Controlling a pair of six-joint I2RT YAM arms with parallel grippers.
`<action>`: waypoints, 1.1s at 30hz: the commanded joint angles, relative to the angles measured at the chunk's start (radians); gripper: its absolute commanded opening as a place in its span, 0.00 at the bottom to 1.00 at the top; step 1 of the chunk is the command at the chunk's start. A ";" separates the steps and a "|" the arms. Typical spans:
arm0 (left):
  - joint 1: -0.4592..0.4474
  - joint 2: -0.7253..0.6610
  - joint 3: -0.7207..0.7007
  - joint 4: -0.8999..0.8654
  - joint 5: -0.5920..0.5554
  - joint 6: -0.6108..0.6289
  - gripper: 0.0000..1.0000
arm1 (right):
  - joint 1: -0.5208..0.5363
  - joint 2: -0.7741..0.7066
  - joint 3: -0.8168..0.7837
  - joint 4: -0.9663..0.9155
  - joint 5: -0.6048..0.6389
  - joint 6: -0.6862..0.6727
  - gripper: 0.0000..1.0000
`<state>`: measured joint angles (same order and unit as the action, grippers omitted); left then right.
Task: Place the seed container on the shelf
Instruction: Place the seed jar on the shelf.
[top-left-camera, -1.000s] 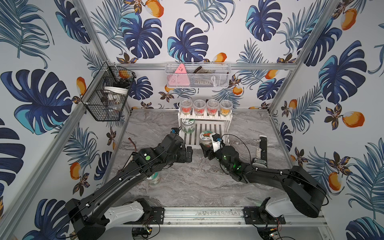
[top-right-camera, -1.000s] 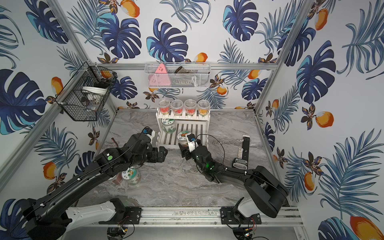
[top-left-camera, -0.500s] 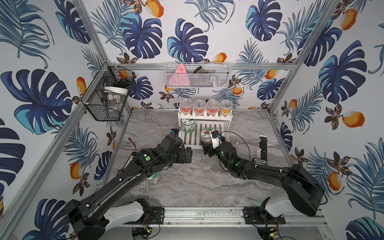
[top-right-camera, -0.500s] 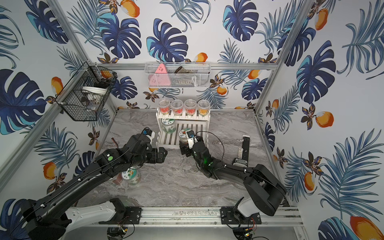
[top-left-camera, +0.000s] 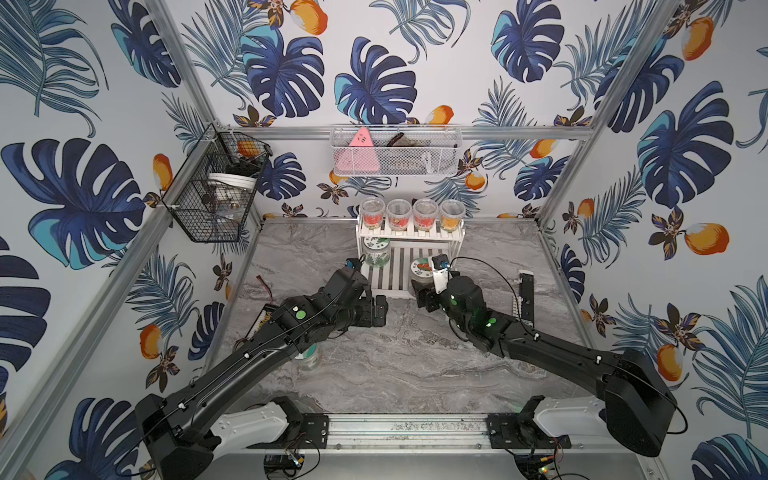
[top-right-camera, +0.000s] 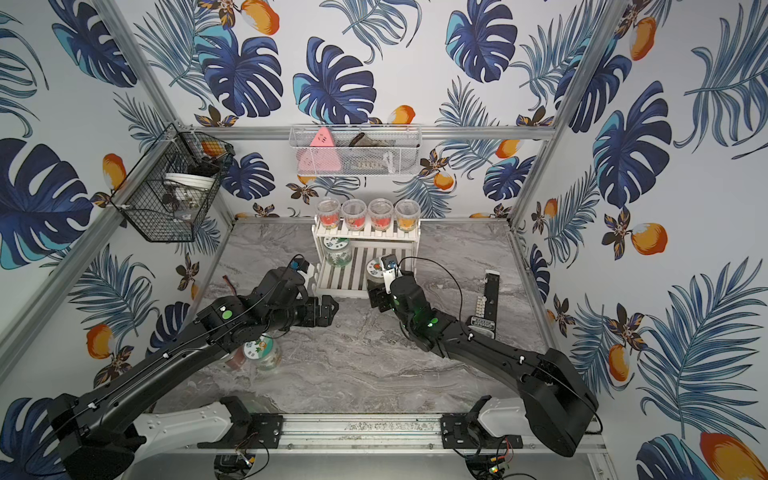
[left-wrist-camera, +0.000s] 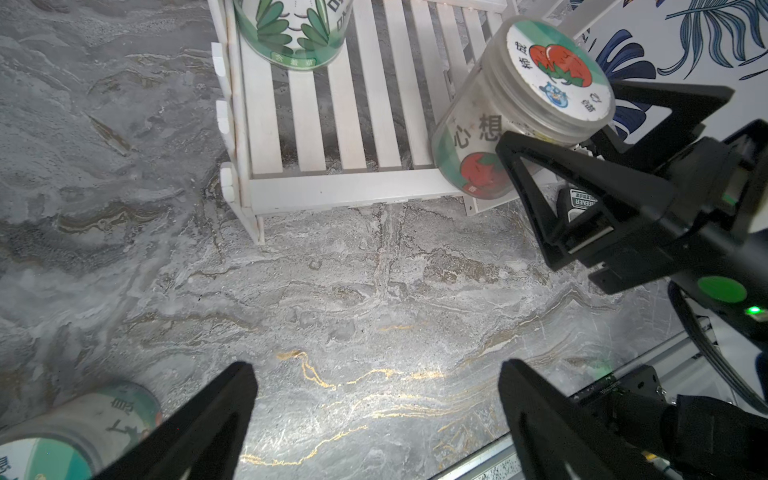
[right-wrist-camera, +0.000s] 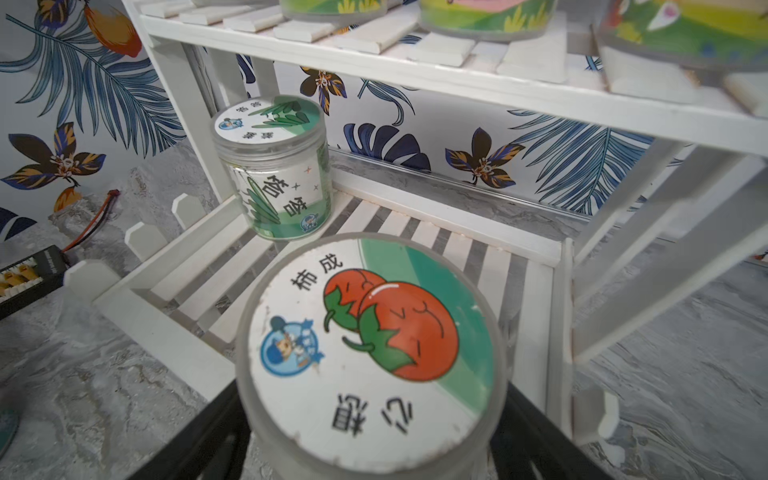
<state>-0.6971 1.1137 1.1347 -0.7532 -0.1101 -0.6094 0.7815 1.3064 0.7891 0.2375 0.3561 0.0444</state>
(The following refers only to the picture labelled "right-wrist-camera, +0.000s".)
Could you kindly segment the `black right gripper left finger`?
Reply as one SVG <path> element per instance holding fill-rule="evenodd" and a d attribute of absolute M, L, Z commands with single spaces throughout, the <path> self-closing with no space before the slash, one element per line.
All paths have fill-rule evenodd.
<path fill-rule="evenodd" d="M 133 479 L 239 479 L 251 428 L 231 382 Z"/>

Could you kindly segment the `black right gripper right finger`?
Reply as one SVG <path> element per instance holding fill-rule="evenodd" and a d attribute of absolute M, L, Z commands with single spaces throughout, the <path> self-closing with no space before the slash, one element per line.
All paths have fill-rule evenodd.
<path fill-rule="evenodd" d="M 512 384 L 490 450 L 500 479 L 609 477 Z"/>

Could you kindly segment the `red label lid jar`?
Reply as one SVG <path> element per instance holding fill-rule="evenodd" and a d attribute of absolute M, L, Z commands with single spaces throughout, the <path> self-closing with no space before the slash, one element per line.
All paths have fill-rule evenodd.
<path fill-rule="evenodd" d="M 392 235 L 290 252 L 236 336 L 249 425 L 280 479 L 468 479 L 501 416 L 496 316 L 452 262 Z"/>

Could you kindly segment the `green lid seed jar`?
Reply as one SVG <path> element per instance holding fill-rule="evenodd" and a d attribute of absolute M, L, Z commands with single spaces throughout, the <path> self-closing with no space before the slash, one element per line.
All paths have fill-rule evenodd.
<path fill-rule="evenodd" d="M 217 154 L 255 232 L 291 240 L 330 217 L 332 182 L 323 112 L 291 95 L 250 98 L 212 121 Z"/>

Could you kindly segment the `clear seed container red label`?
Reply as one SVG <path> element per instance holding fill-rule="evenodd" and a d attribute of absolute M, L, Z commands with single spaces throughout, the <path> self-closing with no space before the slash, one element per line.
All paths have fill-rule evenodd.
<path fill-rule="evenodd" d="M 765 1 L 613 1 L 596 36 L 612 48 L 690 68 L 767 69 Z"/>

